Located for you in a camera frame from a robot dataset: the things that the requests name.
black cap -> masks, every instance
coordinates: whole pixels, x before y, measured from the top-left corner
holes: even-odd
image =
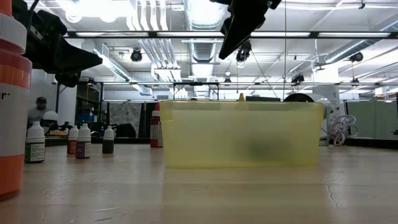
[[[36,99],[36,103],[47,103],[47,99],[43,96]]]

fluorescent light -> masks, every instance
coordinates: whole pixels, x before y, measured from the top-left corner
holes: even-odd
[[[173,85],[172,82],[131,82],[130,84],[138,84],[138,85]]]
[[[309,32],[253,32],[251,37],[308,37]]]
[[[231,83],[226,83],[226,82],[220,82],[220,85],[255,85],[256,83],[246,83],[246,82],[244,82],[244,83],[241,83],[241,82],[239,82],[239,83],[233,83],[233,82],[231,82]]]
[[[214,44],[214,43],[223,43],[223,40],[181,40],[181,43],[183,44]]]
[[[130,83],[128,83],[128,82],[123,82],[123,83],[120,83],[120,82],[107,82],[107,83],[104,83],[104,85],[130,85]]]
[[[158,32],[158,37],[214,37],[224,38],[224,35],[215,31],[191,31],[191,32]]]
[[[321,32],[319,37],[388,37],[389,32]]]
[[[148,32],[76,32],[79,37],[148,37]]]

white dropper bottle cap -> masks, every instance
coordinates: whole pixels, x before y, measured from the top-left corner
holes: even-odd
[[[112,126],[108,126],[104,133],[104,140],[114,140],[114,131]]]
[[[83,124],[83,126],[80,128],[79,138],[90,138],[91,139],[91,130],[88,128],[87,124]]]
[[[27,138],[44,138],[44,129],[39,121],[34,121],[32,127],[27,130]]]
[[[77,129],[77,125],[74,125],[74,127],[69,131],[69,139],[77,140],[78,136],[79,136],[79,129]]]

coiled cable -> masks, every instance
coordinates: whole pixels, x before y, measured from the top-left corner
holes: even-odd
[[[329,131],[322,130],[328,134],[330,139],[334,139],[333,143],[335,146],[342,146],[347,138],[357,136],[358,127],[355,122],[356,118],[354,116],[344,115],[332,122]],[[349,128],[351,128],[351,132],[353,131],[352,128],[355,129],[354,135],[348,133]]]

table surface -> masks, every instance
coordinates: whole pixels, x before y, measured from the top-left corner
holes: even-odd
[[[115,145],[26,164],[1,223],[398,223],[398,151],[323,147],[316,167],[166,169],[162,149]]]

